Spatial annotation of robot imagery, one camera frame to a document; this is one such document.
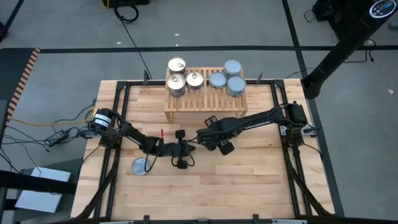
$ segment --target wood plank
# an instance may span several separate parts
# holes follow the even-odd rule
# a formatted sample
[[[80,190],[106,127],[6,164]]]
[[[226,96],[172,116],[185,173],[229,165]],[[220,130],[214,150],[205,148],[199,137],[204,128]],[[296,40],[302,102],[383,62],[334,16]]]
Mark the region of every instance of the wood plank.
[[[285,86],[289,101],[301,103],[309,118],[300,80],[286,80]],[[96,109],[112,108],[115,88],[116,81],[101,82]],[[164,113],[164,91],[164,86],[133,86],[127,121],[151,136],[160,136],[160,129],[163,129],[165,142],[175,142],[174,131],[178,129],[185,130],[186,139],[194,138],[197,129],[205,128],[204,119],[214,115],[214,112],[201,111],[195,116],[175,113],[174,124],[168,124]],[[273,108],[269,86],[249,85],[245,94],[248,115]],[[210,99],[203,100],[206,108]],[[221,119],[234,116],[234,113],[222,111],[215,115]],[[317,148],[316,139],[305,136],[304,140]],[[97,147],[98,141],[88,141],[85,156]],[[198,146],[192,152],[194,167],[180,170],[171,165],[170,158],[158,158],[147,175],[137,176],[132,173],[131,164],[135,158],[145,154],[136,144],[124,139],[112,219],[142,220],[143,215],[150,215],[153,220],[250,219],[253,213],[259,214],[260,218],[294,217],[277,125],[247,130],[231,142],[235,150],[227,156],[219,150],[208,151]],[[101,147],[81,167],[72,217],[84,209],[98,188],[103,154]],[[308,188],[333,213],[319,153],[301,146],[300,154]],[[105,213],[107,195],[108,191],[103,197],[101,214]],[[301,194],[298,194],[298,201],[303,210]]]

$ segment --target concrete floor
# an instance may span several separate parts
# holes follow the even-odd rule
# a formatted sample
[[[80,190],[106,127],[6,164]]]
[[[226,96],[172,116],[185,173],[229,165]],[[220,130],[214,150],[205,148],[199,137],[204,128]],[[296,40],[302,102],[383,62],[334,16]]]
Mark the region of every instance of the concrete floor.
[[[288,2],[301,46],[334,45],[327,23],[308,24],[303,18],[315,0]],[[14,5],[12,0],[0,2],[2,21]],[[238,0],[153,0],[138,8],[140,18],[127,27],[140,47],[293,45],[282,3],[277,0],[247,0],[244,4]],[[385,25],[372,38],[378,45],[395,45],[398,31]],[[103,9],[97,1],[30,0],[22,5],[0,47],[70,49],[132,44],[113,11]],[[303,52],[306,66],[317,66],[326,54]],[[143,53],[154,78],[164,78],[167,61],[173,56],[198,67],[222,66],[235,58],[249,78],[261,72],[263,78],[282,78],[300,70],[294,51]],[[317,105],[345,215],[398,220],[398,121],[394,114],[398,109],[398,51],[373,51],[373,56],[374,63],[342,65],[324,84]],[[361,51],[351,59],[363,57]],[[40,54],[14,117],[35,123],[72,118],[96,97],[101,80],[141,79],[143,69],[136,53]],[[51,128],[15,122],[10,126],[37,139],[52,134]],[[12,130],[6,133],[22,138]],[[18,169],[33,166],[20,146],[3,148]],[[82,157],[84,148],[85,141],[77,139],[51,148],[50,153],[32,144],[29,152],[39,166],[44,166]],[[0,161],[0,168],[8,166]]]

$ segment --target yellow object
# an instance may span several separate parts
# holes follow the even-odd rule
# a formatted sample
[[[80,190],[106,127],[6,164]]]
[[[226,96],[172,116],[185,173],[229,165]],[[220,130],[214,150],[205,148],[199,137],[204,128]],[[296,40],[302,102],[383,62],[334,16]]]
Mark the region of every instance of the yellow object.
[[[38,126],[38,127],[49,127],[49,126],[61,126],[61,125],[71,125],[71,124],[81,124],[81,123],[85,123],[88,121],[91,121],[94,117],[94,107],[91,107],[91,116],[83,121],[76,121],[76,122],[69,122],[69,123],[53,123],[53,124],[35,124],[35,123],[30,123],[30,122],[26,122],[26,121],[21,121],[19,119],[15,119],[15,118],[10,118],[11,121],[17,121],[20,122],[22,124],[26,124],[26,125],[31,125],[31,126]]]
[[[101,5],[102,5],[105,9],[109,8],[109,0],[106,0],[106,6],[104,5],[103,0],[99,0],[99,2],[101,3]]]

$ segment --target tin can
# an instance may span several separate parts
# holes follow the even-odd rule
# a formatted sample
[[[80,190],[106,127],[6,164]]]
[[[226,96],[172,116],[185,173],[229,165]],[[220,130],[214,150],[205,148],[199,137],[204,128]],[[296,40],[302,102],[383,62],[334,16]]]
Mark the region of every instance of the tin can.
[[[178,73],[181,75],[185,74],[185,61],[180,57],[172,58],[169,61],[169,70],[171,74]]]
[[[167,79],[167,87],[174,97],[181,97],[185,94],[185,78],[180,74],[173,74]]]
[[[229,96],[239,97],[243,94],[246,88],[246,81],[239,76],[233,76],[228,80],[226,92]]]
[[[131,170],[133,173],[136,175],[145,175],[147,172],[145,172],[145,161],[146,159],[143,157],[137,158],[132,162],[131,164]],[[146,170],[149,170],[149,161],[147,161],[147,167]]]
[[[200,90],[203,86],[203,76],[198,72],[192,72],[187,75],[187,86],[191,90]]]
[[[209,84],[216,90],[224,88],[226,84],[226,76],[224,73],[215,72],[210,75]]]
[[[224,71],[228,78],[239,75],[242,70],[242,65],[237,60],[228,60],[224,64]]]

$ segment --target can lid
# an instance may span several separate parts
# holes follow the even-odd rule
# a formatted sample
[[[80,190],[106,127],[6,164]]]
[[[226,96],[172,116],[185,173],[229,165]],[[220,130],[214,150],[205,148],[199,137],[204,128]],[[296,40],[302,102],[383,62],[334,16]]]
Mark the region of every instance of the can lid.
[[[224,64],[224,69],[228,74],[239,75],[242,70],[242,65],[237,60],[228,60]]]
[[[144,175],[145,172],[145,158],[140,157],[134,160],[131,164],[131,170],[137,175]],[[149,161],[147,161],[147,170],[149,169]]]
[[[203,83],[203,76],[198,72],[189,73],[187,83],[191,86],[200,86]]]
[[[185,78],[179,74],[173,74],[167,79],[167,86],[173,90],[183,88],[185,85]]]
[[[226,77],[224,73],[215,72],[210,75],[210,83],[213,86],[224,86],[226,84]]]
[[[243,91],[246,87],[246,81],[242,77],[231,77],[228,80],[228,88],[233,91]]]
[[[173,72],[182,71],[185,68],[185,61],[180,57],[172,58],[169,61],[169,69]]]

